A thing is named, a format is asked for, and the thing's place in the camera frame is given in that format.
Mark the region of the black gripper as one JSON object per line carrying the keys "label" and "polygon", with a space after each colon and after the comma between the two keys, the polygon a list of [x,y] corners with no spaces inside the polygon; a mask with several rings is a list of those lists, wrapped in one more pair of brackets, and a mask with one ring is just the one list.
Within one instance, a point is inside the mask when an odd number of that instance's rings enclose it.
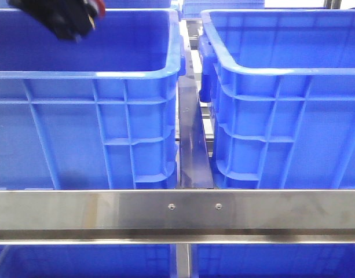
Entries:
{"label": "black gripper", "polygon": [[43,24],[58,39],[75,41],[95,29],[98,1],[7,1]]}

